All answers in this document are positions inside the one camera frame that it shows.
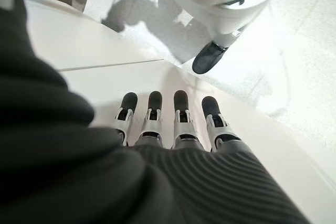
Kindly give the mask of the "left robot hand dark glove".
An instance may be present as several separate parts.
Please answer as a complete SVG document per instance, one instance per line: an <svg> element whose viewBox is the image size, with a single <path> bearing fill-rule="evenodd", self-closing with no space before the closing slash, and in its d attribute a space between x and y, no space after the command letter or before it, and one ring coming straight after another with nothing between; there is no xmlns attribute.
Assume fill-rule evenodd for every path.
<svg viewBox="0 0 336 224"><path fill-rule="evenodd" d="M307 223L240 138L126 147L36 57L23 0L1 0L1 223Z"/></svg>

